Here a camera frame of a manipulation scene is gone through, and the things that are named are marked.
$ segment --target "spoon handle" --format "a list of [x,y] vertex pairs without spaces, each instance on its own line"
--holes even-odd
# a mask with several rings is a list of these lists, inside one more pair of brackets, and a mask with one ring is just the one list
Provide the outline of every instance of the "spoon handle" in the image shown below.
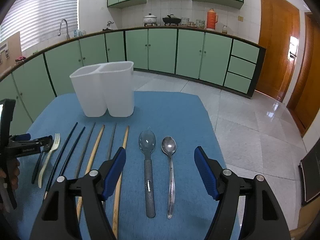
[[144,160],[144,185],[146,193],[146,213],[148,218],[156,216],[155,199],[153,195],[152,162]]
[[170,158],[169,160],[169,169],[170,169],[170,183],[169,183],[169,197],[168,197],[168,219],[172,218],[174,200],[176,197],[176,186],[174,183],[172,158]]

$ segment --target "faucet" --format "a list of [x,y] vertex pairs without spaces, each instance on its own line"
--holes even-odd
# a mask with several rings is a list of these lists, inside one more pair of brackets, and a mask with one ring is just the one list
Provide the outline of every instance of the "faucet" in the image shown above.
[[58,36],[60,36],[61,35],[61,25],[62,25],[62,22],[63,21],[65,21],[66,22],[66,26],[67,26],[67,40],[69,40],[70,39],[70,36],[69,36],[69,30],[68,30],[68,22],[67,22],[67,20],[66,19],[62,19],[61,20],[61,22],[60,22],[60,29],[59,29],[59,33],[58,33]]

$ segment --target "table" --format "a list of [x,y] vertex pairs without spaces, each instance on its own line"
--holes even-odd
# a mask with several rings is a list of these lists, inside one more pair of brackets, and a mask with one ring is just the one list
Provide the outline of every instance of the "table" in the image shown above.
[[[73,153],[65,176],[74,178],[79,156],[87,135],[96,122],[87,153],[80,171],[84,175],[90,152],[101,126],[103,132],[97,155],[92,168],[98,169],[106,159],[112,128],[117,122],[113,151],[122,146],[125,128],[130,125],[127,142],[127,159],[123,170],[119,239],[204,239],[213,219],[218,202],[207,194],[199,172],[194,163],[194,150],[202,146],[209,158],[216,159],[225,168],[225,162],[213,132],[206,109],[198,96],[180,92],[135,92],[135,109],[127,118],[111,117],[108,111],[99,118],[84,115],[75,94],[65,94],[55,98],[38,116],[28,132],[32,138],[61,134],[59,149],[52,155],[44,175],[44,186],[39,189],[37,183],[31,184],[32,172],[38,155],[20,158],[19,188],[16,191],[18,208],[7,216],[8,221],[22,240],[29,239],[34,219],[42,203],[45,185],[52,166],[73,125],[78,122],[58,166],[56,177],[79,132],[86,129]],[[141,131],[151,128],[156,135],[156,147],[151,155],[153,164],[154,197],[156,217],[146,216],[144,195],[144,155],[138,146]],[[172,219],[167,219],[169,190],[168,157],[161,152],[161,141],[165,136],[172,136],[177,143],[173,155],[176,184],[176,199]],[[107,217],[112,224],[114,196],[106,203]],[[83,240],[90,239],[84,212],[80,220]],[[236,219],[231,239],[238,239],[239,222]]]

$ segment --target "window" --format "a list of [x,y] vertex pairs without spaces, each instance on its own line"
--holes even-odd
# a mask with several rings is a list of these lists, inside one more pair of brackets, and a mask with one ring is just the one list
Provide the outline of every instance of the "window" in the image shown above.
[[[77,29],[77,0],[16,0],[0,26],[0,42],[20,31],[21,50],[58,35],[60,21]],[[66,34],[63,23],[61,35]]]

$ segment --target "plastic fork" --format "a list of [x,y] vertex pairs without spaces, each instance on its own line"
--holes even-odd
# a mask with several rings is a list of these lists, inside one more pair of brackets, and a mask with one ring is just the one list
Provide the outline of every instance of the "plastic fork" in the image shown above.
[[42,187],[42,178],[43,178],[43,174],[44,174],[45,168],[47,167],[47,165],[49,163],[49,159],[50,159],[52,153],[55,152],[58,149],[59,144],[60,144],[60,134],[56,133],[55,136],[54,136],[53,145],[52,145],[50,151],[48,152],[47,158],[45,159],[45,162],[44,162],[44,164],[43,164],[43,166],[41,168],[41,171],[39,173],[39,177],[38,177],[38,186],[39,186],[39,188]]

